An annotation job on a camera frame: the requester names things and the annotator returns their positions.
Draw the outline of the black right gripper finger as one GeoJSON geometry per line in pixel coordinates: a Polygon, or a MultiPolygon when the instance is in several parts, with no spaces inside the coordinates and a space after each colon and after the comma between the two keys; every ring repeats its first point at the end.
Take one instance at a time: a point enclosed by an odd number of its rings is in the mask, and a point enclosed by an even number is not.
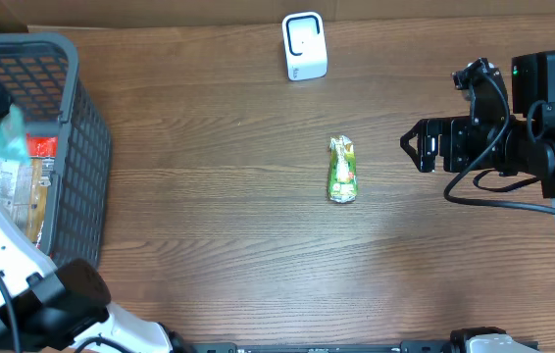
{"type": "Polygon", "coordinates": [[[418,142],[417,147],[414,147],[409,142],[401,142],[400,147],[411,158],[419,172],[431,173],[435,170],[436,143],[418,142]]]}
{"type": "Polygon", "coordinates": [[[408,146],[415,139],[417,145],[426,142],[428,136],[437,135],[437,119],[419,120],[408,132],[400,137],[400,145],[408,146]]]}

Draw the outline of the teal snack packet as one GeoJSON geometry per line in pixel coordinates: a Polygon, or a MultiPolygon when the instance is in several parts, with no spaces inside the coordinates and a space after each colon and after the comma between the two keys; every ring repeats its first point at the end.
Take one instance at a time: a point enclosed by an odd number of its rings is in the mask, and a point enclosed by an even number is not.
{"type": "Polygon", "coordinates": [[[0,159],[18,163],[30,162],[25,115],[15,104],[12,104],[8,114],[0,119],[0,159]]]}

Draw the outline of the orange spaghetti packet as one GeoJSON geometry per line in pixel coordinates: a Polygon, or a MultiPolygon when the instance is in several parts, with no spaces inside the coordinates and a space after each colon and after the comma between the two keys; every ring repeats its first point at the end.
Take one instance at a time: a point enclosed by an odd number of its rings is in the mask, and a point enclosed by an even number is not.
{"type": "Polygon", "coordinates": [[[58,137],[26,138],[30,155],[31,182],[25,223],[25,235],[40,248],[48,189],[51,186],[55,157],[57,154],[58,137]]]}

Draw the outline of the green snack packet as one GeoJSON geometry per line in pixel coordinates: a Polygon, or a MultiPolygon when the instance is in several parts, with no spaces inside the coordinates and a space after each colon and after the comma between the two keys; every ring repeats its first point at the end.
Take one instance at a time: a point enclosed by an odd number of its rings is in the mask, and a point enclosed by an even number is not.
{"type": "Polygon", "coordinates": [[[354,144],[347,136],[336,135],[330,138],[328,149],[328,199],[340,204],[353,202],[359,191],[354,144]]]}

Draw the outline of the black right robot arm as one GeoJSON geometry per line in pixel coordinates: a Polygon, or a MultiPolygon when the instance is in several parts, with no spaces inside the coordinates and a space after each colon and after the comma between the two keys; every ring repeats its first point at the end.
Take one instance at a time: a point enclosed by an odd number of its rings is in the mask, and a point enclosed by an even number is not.
{"type": "Polygon", "coordinates": [[[454,174],[444,188],[452,203],[531,211],[555,217],[555,50],[513,58],[512,85],[485,58],[452,74],[456,89],[470,103],[466,116],[418,121],[400,139],[400,147],[422,173],[435,168],[437,157],[454,174]],[[512,192],[540,183],[543,206],[505,200],[452,195],[456,184],[474,173],[474,184],[491,172],[503,177],[519,173],[527,179],[501,187],[512,192]]]}

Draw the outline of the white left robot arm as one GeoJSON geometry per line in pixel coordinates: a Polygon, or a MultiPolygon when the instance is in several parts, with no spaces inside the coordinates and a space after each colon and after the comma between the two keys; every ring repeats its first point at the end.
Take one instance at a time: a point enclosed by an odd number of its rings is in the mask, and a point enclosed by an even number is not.
{"type": "Polygon", "coordinates": [[[114,303],[98,274],[112,141],[75,65],[0,62],[0,159],[29,165],[32,137],[56,146],[39,240],[0,201],[0,350],[178,349],[163,325],[114,303]]]}

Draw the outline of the white barcode scanner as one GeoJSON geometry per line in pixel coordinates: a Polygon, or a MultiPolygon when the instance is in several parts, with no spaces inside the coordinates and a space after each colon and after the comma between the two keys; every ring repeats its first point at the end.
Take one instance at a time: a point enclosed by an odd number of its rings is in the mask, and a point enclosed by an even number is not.
{"type": "Polygon", "coordinates": [[[299,81],[325,76],[328,51],[322,17],[312,11],[290,14],[281,28],[288,78],[299,81]]]}

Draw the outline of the grey plastic shopping basket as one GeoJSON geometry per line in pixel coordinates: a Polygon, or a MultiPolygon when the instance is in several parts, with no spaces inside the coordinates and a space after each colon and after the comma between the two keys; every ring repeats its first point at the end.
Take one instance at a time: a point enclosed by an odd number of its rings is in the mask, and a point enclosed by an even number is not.
{"type": "Polygon", "coordinates": [[[59,33],[0,34],[0,82],[34,137],[55,136],[57,154],[40,249],[57,266],[98,266],[112,135],[78,75],[75,46],[59,33]]]}

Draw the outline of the white printed packet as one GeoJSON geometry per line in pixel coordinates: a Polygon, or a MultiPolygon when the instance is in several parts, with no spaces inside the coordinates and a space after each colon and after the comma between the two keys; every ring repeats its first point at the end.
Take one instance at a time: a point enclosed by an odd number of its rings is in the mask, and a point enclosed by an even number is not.
{"type": "Polygon", "coordinates": [[[31,163],[0,159],[0,203],[23,233],[27,230],[31,183],[31,163]]]}

